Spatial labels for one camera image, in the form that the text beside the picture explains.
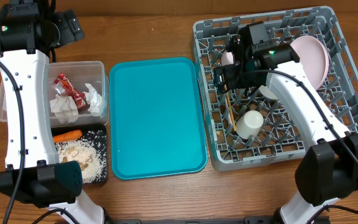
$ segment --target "wooden surface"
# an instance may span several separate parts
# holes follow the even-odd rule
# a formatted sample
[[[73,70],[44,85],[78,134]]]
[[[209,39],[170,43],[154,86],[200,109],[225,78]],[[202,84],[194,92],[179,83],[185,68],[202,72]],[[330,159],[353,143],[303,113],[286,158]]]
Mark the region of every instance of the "wooden surface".
[[[9,0],[0,0],[0,8]],[[73,9],[77,16],[150,16],[269,12],[330,6],[336,12],[358,12],[355,0],[57,0],[57,10]]]
[[[341,12],[337,16],[358,68],[358,13]],[[119,62],[177,56],[191,58],[190,34],[194,22],[219,17],[223,16],[80,18],[86,39],[58,49],[58,61],[100,60],[109,73]],[[0,122],[0,171],[4,170],[6,149],[7,125]],[[197,174],[131,181],[116,178],[109,168],[106,184],[86,186],[85,190],[115,219],[271,215],[295,193],[294,172],[298,164],[299,161],[288,161],[255,169],[217,172],[209,161]],[[0,194],[0,222],[8,201],[7,196]],[[358,209],[358,192],[338,204]],[[33,205],[15,203],[10,223],[30,223],[43,212],[45,210]],[[347,212],[332,210],[330,216],[333,223],[358,223],[358,216]],[[50,216],[46,223],[56,220],[58,216]]]

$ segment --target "white cup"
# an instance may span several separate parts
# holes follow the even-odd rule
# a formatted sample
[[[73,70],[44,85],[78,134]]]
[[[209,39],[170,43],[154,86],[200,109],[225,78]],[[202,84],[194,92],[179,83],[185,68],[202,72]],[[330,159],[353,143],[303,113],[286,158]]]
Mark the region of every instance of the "white cup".
[[[236,123],[237,134],[243,139],[254,138],[259,134],[264,117],[258,111],[246,112]]]

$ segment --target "gray plastic basket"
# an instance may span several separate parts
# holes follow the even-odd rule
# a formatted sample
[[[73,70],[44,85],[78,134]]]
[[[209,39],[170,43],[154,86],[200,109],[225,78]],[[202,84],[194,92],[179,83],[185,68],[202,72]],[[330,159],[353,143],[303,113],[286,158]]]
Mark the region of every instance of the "gray plastic basket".
[[[320,40],[329,52],[329,73],[318,91],[327,106],[353,133],[358,133],[358,72],[354,65],[334,11],[330,7],[311,7],[248,16],[198,21],[193,26],[193,53],[203,99],[212,165],[216,170],[258,167],[273,162],[301,158],[305,147],[285,108],[256,91],[246,98],[244,90],[232,90],[234,118],[247,110],[257,110],[265,118],[261,132],[244,141],[227,121],[229,109],[224,95],[213,85],[213,68],[230,36],[245,25],[264,21],[269,38],[291,42],[302,35]]]

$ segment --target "red wrapper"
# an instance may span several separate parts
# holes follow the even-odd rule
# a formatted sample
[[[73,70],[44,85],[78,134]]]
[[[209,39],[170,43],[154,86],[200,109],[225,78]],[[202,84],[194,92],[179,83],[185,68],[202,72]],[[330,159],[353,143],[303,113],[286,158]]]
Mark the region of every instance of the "red wrapper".
[[[78,92],[71,84],[65,74],[61,73],[53,82],[54,88],[61,96],[71,96],[77,105],[78,110],[83,109],[87,104],[85,101],[85,94]]]

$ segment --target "crumpled paper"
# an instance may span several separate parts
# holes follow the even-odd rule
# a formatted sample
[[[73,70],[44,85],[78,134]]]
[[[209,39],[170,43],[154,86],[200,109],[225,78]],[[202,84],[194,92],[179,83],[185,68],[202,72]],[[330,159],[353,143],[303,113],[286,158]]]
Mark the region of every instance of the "crumpled paper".
[[[50,111],[55,114],[61,124],[72,123],[78,119],[78,109],[71,96],[59,96],[50,100]]]
[[[86,103],[89,104],[88,111],[91,114],[100,113],[102,110],[102,96],[96,91],[95,88],[89,83],[85,83],[85,86],[89,89],[89,92],[84,92]]]

